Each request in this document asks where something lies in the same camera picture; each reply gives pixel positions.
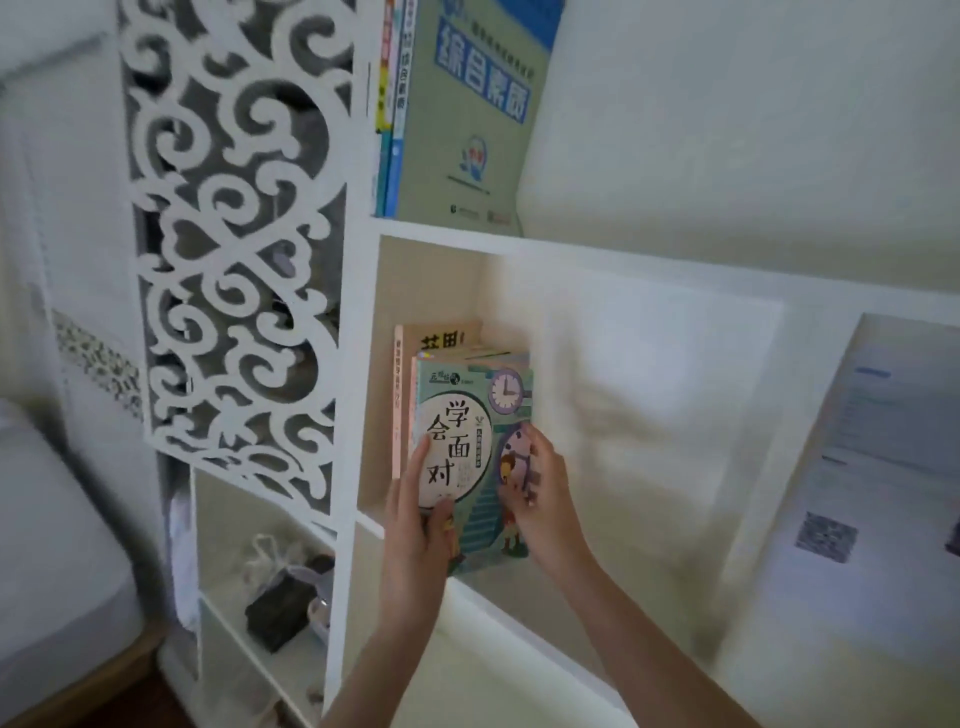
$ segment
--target mattress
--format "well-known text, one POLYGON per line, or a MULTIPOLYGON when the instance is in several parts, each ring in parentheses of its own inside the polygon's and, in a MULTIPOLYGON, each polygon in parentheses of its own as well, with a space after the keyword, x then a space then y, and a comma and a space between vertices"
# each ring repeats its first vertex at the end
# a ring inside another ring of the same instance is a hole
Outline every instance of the mattress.
POLYGON ((0 725, 142 629, 126 553, 54 451, 0 400, 0 725))

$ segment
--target decorative scroll panel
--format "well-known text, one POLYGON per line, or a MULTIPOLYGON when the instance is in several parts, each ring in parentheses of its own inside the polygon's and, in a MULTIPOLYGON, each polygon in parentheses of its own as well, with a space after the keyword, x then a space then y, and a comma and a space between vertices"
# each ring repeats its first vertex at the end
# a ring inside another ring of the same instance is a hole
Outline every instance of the decorative scroll panel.
POLYGON ((121 0, 157 448, 329 525, 344 0, 121 0))

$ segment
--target black object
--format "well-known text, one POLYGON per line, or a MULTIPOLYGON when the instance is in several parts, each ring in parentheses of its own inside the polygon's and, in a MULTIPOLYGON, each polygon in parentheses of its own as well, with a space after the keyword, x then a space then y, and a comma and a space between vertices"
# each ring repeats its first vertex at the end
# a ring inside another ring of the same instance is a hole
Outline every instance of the black object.
MULTIPOLYGON (((322 554, 310 559, 306 566, 316 573, 327 573, 333 569, 333 559, 322 554)), ((244 611, 247 632, 268 652, 277 652, 309 623, 306 608, 316 595, 312 585, 285 571, 276 586, 258 596, 244 611)))

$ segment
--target staircase illustration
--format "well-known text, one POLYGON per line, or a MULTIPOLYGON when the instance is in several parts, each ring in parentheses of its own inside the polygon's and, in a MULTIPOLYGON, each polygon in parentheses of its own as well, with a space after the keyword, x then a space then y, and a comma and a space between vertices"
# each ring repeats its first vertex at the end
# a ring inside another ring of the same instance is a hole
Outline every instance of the staircase illustration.
POLYGON ((460 550, 465 554, 487 548, 503 530, 503 506, 496 494, 496 483, 483 487, 460 537, 460 550))

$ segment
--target book title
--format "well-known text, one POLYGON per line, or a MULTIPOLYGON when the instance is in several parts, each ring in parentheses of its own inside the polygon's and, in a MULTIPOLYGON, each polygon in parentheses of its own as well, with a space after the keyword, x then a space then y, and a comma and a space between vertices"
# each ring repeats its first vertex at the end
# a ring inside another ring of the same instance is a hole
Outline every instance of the book title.
POLYGON ((527 118, 530 88, 507 73, 444 17, 434 62, 498 111, 519 124, 527 118))

